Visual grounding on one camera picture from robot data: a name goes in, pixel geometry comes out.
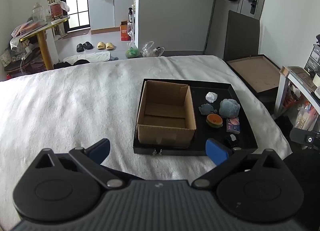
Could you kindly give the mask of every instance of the bottle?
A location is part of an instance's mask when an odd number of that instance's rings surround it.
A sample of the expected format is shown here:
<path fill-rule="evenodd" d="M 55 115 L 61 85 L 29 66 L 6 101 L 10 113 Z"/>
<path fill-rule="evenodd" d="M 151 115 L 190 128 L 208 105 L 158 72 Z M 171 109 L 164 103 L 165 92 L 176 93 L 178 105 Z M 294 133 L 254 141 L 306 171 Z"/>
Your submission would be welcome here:
<path fill-rule="evenodd" d="M 32 19 L 34 22 L 44 19 L 43 7 L 37 2 L 32 10 Z"/>
<path fill-rule="evenodd" d="M 129 8 L 129 22 L 132 23 L 133 21 L 133 12 L 132 12 L 132 8 Z"/>

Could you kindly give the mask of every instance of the white bed sheet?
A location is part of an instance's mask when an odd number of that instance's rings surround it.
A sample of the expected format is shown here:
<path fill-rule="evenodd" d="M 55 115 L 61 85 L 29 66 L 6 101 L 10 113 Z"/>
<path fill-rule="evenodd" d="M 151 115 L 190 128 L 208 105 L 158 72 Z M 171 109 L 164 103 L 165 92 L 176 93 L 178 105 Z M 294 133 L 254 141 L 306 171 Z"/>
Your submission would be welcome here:
<path fill-rule="evenodd" d="M 45 147 L 56 153 L 111 141 L 103 165 L 145 179 L 192 181 L 215 165 L 207 157 L 146 156 L 132 143 L 144 78 L 232 84 L 249 119 L 259 149 L 285 158 L 288 142 L 244 83 L 215 56 L 175 56 L 86 64 L 0 82 L 0 226 L 18 221 L 12 191 Z"/>

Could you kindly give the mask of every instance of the black box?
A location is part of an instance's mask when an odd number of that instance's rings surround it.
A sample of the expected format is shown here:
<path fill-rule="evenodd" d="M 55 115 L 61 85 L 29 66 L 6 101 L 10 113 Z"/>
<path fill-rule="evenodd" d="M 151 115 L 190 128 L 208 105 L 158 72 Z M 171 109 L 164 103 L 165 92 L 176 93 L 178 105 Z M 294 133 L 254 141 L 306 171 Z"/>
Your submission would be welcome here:
<path fill-rule="evenodd" d="M 231 84 L 176 79 L 144 79 L 142 89 L 147 80 L 163 81 L 176 84 L 187 84 L 190 86 L 192 102 L 196 117 L 196 134 L 193 137 L 190 146 L 186 149 L 172 148 L 163 145 L 141 144 L 138 140 L 136 124 L 133 140 L 134 153 L 152 155 L 155 151 L 157 153 L 161 151 L 162 155 L 205 156 L 205 143 L 208 138 L 214 138 L 222 144 L 225 144 L 225 137 L 227 135 L 230 135 L 230 133 L 227 133 L 226 119 L 223 119 L 223 126 L 221 128 L 214 129 L 206 123 L 206 116 L 201 115 L 198 109 L 199 106 L 209 103 L 205 99 L 208 92 L 215 92 L 216 94 L 218 94 L 217 100 L 211 104 L 213 108 L 218 111 L 220 108 L 220 102 L 223 99 L 234 99 L 240 104 L 241 107 L 239 112 L 239 122 L 241 131 L 240 134 L 235 134 L 235 136 L 239 140 L 239 147 L 241 147 L 242 149 L 251 149 L 258 147 L 248 118 Z"/>

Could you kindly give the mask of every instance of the gray tile floor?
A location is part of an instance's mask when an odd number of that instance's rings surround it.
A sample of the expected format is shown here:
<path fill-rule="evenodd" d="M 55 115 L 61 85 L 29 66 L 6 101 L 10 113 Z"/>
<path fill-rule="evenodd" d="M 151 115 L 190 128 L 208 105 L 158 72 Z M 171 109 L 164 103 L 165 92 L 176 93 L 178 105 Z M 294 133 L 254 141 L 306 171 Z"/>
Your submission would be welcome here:
<path fill-rule="evenodd" d="M 84 52 L 78 53 L 76 51 L 78 44 L 83 44 L 89 41 L 93 45 L 93 49 L 84 50 Z M 76 54 L 90 54 L 97 53 L 106 50 L 98 50 L 97 44 L 99 42 L 112 43 L 115 46 L 114 50 L 111 50 L 111 59 L 127 59 L 125 52 L 128 49 L 127 43 L 130 41 L 121 41 L 120 31 L 108 32 L 101 34 L 91 34 L 91 31 L 87 35 L 76 36 L 73 38 L 60 39 L 56 42 L 57 52 L 59 55 L 59 61 L 62 62 L 66 57 Z"/>

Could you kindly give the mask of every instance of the blue gripper pad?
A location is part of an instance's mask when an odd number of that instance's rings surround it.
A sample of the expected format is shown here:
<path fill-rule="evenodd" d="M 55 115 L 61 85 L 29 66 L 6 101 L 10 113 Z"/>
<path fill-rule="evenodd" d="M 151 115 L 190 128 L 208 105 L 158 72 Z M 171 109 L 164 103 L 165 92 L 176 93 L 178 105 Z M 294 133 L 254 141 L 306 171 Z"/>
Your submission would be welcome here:
<path fill-rule="evenodd" d="M 220 142 L 215 139 L 207 139 L 205 143 L 205 152 L 207 156 L 214 162 L 215 165 L 220 165 L 222 162 L 227 160 L 231 155 L 231 150 L 223 146 Z"/>

